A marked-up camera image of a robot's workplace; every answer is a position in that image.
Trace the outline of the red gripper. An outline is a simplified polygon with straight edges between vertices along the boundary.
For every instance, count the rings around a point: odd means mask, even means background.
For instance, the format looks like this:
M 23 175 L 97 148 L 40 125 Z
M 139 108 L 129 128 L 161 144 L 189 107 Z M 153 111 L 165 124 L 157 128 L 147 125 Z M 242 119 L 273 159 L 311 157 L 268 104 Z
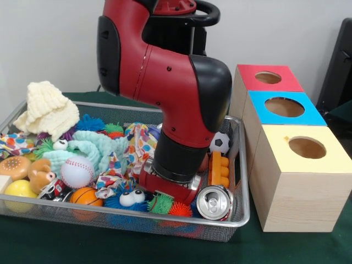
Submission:
M 152 159 L 148 159 L 139 175 L 139 185 L 151 193 L 165 194 L 174 199 L 174 201 L 190 205 L 197 196 L 202 179 L 195 175 L 188 183 L 175 183 L 163 179 L 152 169 Z

